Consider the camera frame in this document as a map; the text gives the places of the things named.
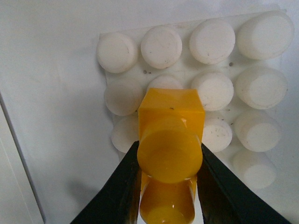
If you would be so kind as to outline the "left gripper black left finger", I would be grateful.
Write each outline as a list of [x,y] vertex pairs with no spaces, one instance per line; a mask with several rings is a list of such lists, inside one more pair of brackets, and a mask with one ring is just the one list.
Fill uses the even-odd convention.
[[134,142],[102,189],[71,221],[72,224],[137,223],[141,192],[138,147],[139,142]]

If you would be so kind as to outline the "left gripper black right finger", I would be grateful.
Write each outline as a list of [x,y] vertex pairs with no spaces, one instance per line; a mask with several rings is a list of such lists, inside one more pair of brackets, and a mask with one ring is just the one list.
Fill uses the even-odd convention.
[[287,224],[289,221],[252,192],[205,145],[197,173],[198,197],[206,224]]

